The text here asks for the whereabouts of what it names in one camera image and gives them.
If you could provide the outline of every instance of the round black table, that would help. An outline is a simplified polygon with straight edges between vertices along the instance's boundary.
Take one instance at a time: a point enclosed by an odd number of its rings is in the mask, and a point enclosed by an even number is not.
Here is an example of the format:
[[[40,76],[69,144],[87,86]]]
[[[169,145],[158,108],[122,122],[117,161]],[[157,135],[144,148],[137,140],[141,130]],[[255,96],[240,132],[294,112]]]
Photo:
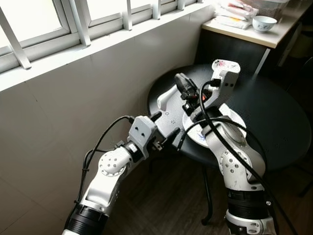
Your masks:
[[[152,86],[148,96],[148,111],[153,114],[157,107],[157,97],[174,85],[174,76],[182,72],[198,87],[212,76],[211,65],[192,65],[172,70],[160,77]],[[183,101],[176,92],[167,104],[166,112],[156,121],[162,135],[168,135],[174,128],[182,126]],[[261,142],[268,159],[268,170],[282,169],[303,157],[311,143],[309,121],[298,103],[284,90],[263,77],[239,75],[232,97],[226,104],[245,121],[247,128]],[[177,147],[181,133],[173,146]],[[249,145],[262,153],[252,138]],[[182,153],[189,158],[210,167],[218,167],[213,153],[190,138],[186,138]]]

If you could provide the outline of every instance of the white tiled wall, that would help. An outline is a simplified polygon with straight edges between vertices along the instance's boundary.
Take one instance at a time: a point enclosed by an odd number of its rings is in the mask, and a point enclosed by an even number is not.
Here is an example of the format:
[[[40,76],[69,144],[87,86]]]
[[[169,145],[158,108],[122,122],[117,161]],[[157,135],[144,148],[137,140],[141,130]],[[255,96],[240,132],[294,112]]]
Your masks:
[[[0,93],[1,235],[61,233],[85,152],[115,118],[146,112],[159,76],[193,63],[211,14],[204,8]]]

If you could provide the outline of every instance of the dark floor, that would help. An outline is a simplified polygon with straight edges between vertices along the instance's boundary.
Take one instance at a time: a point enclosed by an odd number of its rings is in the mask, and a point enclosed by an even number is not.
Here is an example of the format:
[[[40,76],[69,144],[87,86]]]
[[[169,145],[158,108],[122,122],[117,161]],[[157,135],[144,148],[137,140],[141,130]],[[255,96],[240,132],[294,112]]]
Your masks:
[[[273,70],[271,79],[286,89],[302,63],[290,58],[283,68]],[[306,85],[297,84],[295,95],[303,93],[303,86]],[[312,171],[312,159],[310,153],[299,164]],[[207,213],[207,202],[201,166],[179,157],[156,162],[153,174],[149,174],[150,160],[141,163],[123,182],[105,235],[229,235],[224,222],[226,190],[219,172],[208,169],[214,212],[210,225],[203,226],[200,221]],[[305,197],[298,197],[312,179],[293,166],[267,177],[299,235],[313,234],[313,189]],[[279,214],[278,222],[280,235],[291,235]]]

